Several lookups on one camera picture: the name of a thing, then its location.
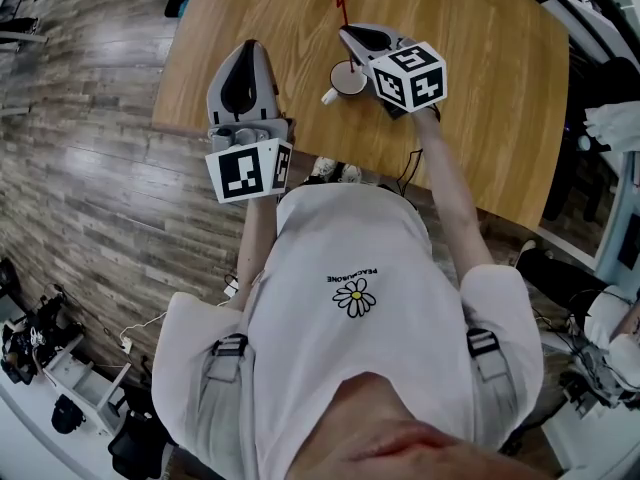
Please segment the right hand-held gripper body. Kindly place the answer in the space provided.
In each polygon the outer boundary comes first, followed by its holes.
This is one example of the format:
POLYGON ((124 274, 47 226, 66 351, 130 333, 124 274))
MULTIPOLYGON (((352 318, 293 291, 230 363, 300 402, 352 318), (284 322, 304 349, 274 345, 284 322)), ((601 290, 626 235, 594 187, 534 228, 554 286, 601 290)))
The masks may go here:
POLYGON ((372 59, 367 68, 376 95, 392 120, 447 98, 446 61, 427 42, 372 59))

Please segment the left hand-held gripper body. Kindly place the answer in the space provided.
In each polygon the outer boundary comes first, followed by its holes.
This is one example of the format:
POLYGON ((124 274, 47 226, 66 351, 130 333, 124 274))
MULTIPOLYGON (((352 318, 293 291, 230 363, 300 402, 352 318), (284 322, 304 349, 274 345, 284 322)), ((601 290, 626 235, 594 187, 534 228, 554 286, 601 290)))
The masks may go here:
POLYGON ((217 200, 244 201, 285 192, 295 121, 267 119, 209 129, 213 151, 205 157, 217 200))

